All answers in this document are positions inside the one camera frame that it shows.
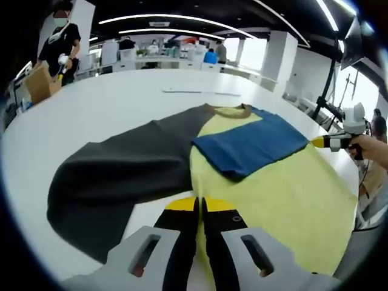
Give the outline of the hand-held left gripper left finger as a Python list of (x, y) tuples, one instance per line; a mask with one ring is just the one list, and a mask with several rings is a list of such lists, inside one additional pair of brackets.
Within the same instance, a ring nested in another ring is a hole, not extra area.
[(196, 197), (169, 203), (154, 226), (143, 226), (109, 251), (89, 275), (62, 282), (64, 290), (185, 290), (199, 220)]

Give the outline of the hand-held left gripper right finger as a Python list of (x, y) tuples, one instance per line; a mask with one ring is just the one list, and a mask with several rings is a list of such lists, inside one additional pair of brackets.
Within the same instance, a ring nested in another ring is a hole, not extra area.
[(260, 227), (248, 227), (236, 207), (202, 199), (206, 254), (217, 290), (334, 290), (340, 281), (299, 266), (293, 252)]

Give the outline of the person's right hand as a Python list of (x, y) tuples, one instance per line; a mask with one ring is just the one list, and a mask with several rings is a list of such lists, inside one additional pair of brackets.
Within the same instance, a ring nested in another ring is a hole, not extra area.
[(375, 151), (380, 146), (380, 141), (368, 135), (358, 135), (352, 139), (352, 145), (354, 144), (361, 147), (361, 154), (364, 159), (373, 159)]

